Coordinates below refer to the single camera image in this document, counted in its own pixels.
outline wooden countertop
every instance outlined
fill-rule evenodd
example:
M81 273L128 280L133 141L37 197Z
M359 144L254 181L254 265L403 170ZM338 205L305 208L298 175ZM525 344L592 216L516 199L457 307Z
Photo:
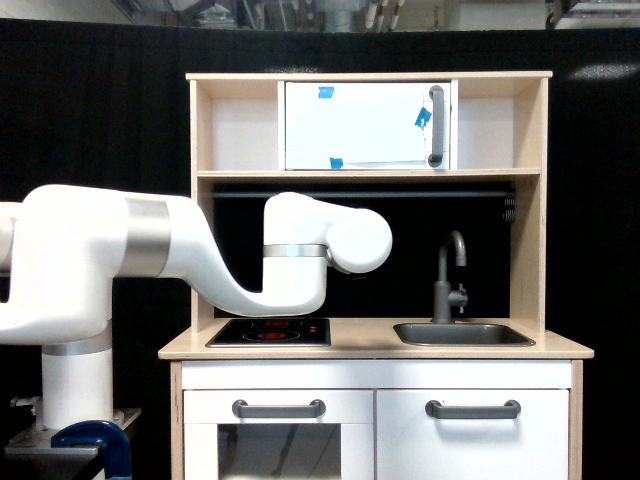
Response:
M216 318L202 331L186 330L159 352L163 360L260 359L587 359L593 350L553 332L538 333L510 319L469 319L473 323L507 325L536 342L530 347L430 347L402 343L393 326L426 323L430 318L331 318L329 347L205 347L228 321Z

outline black stovetop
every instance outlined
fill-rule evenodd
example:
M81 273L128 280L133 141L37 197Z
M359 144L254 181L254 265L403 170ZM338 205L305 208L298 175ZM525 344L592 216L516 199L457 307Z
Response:
M328 318L234 318L206 343L207 347L329 346Z

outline sink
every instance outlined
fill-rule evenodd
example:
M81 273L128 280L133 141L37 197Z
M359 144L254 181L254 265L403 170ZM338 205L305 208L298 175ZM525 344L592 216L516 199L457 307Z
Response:
M536 344L510 327L487 323L401 323L393 329L400 340L410 345L529 347Z

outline gray faucet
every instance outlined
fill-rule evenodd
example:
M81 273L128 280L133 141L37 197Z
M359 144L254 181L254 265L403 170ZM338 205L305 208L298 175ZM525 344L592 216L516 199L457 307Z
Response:
M467 305L467 291L462 284L458 290L451 291L451 284L447 281L447 253L449 245L454 244L456 249L456 265L465 267L467 265L467 252L464 246L462 235L457 230L452 231L444 239L440 246L440 256L438 258L438 281L434 286L433 295L433 320L432 323L454 323L451 318L451 307L460 307L460 313Z

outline drawer handle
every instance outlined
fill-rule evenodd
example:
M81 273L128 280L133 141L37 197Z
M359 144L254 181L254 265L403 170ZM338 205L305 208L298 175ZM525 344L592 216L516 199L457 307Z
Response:
M439 85L431 87L429 96L433 99L433 137L429 166L438 167L444 155L444 90Z
M443 407L437 400L425 405L427 415L441 420L506 420L517 418L520 404L509 400L503 407Z
M236 400L231 410L238 418L318 418L327 408L322 400L309 405L248 405L244 400Z

